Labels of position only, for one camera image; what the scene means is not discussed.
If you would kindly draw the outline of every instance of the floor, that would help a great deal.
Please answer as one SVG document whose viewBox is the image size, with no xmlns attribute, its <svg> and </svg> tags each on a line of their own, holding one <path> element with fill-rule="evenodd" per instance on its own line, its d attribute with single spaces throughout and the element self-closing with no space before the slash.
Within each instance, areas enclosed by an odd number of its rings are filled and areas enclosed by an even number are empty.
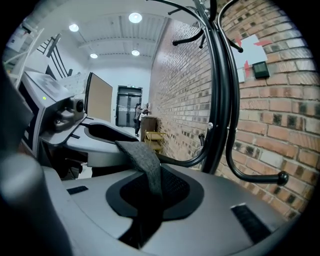
<svg viewBox="0 0 320 256">
<path fill-rule="evenodd" d="M 121 130 L 135 136 L 135 129 L 132 127 L 119 127 Z M 139 141 L 141 141 L 141 133 L 139 132 Z M 86 165 L 84 165 L 82 167 L 82 173 L 79 174 L 78 179 L 88 179 L 91 178 L 92 176 L 92 170 L 91 167 L 88 167 Z"/>
</svg>

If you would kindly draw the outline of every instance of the ceiling light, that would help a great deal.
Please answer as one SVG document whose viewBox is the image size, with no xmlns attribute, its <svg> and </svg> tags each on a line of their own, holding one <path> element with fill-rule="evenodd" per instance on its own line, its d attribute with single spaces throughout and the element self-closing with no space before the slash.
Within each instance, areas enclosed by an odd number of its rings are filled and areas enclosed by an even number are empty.
<svg viewBox="0 0 320 256">
<path fill-rule="evenodd" d="M 77 24 L 72 24 L 72 25 L 69 26 L 69 29 L 72 32 L 77 32 L 79 30 L 79 26 Z"/>
<path fill-rule="evenodd" d="M 91 53 L 91 54 L 90 54 L 90 57 L 91 57 L 92 59 L 96 59 L 96 58 L 98 58 L 98 55 L 96 55 L 95 53 Z"/>
<path fill-rule="evenodd" d="M 129 15 L 129 21 L 131 21 L 132 23 L 139 23 L 140 21 L 142 21 L 142 16 L 137 12 L 131 13 Z"/>
<path fill-rule="evenodd" d="M 133 50 L 131 53 L 134 56 L 139 56 L 140 55 L 140 52 L 138 50 Z"/>
</svg>

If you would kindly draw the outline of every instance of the brown panel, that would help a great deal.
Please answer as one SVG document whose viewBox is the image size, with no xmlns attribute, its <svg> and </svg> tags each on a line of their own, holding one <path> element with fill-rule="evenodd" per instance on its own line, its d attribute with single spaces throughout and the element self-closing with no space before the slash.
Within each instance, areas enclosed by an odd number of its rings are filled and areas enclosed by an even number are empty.
<svg viewBox="0 0 320 256">
<path fill-rule="evenodd" d="M 110 122 L 111 99 L 112 86 L 93 73 L 88 97 L 88 116 Z"/>
</svg>

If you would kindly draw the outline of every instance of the bolt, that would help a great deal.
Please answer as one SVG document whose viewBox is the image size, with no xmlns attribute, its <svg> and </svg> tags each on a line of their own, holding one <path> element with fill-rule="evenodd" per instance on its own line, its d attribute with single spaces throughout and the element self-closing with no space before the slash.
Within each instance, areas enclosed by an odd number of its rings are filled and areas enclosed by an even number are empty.
<svg viewBox="0 0 320 256">
<path fill-rule="evenodd" d="M 214 127 L 214 124 L 212 122 L 208 123 L 208 129 L 212 130 L 212 128 Z"/>
</svg>

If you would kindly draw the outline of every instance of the brick wall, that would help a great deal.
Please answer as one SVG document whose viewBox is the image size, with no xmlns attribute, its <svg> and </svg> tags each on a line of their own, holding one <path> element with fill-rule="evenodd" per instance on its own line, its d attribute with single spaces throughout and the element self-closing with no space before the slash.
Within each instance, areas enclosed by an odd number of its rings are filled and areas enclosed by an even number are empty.
<svg viewBox="0 0 320 256">
<path fill-rule="evenodd" d="M 241 0 L 223 19 L 234 40 L 256 34 L 265 45 L 270 78 L 255 79 L 252 70 L 240 83 L 240 117 L 233 159 L 246 174 L 290 174 L 285 187 L 237 179 L 222 156 L 216 175 L 232 179 L 271 204 L 288 219 L 302 212 L 320 169 L 320 89 L 312 54 L 286 14 L 266 0 Z M 210 109 L 210 60 L 199 41 L 172 46 L 198 28 L 171 20 L 153 63 L 150 82 L 152 114 L 166 132 L 163 153 L 190 159 L 207 129 Z"/>
</svg>

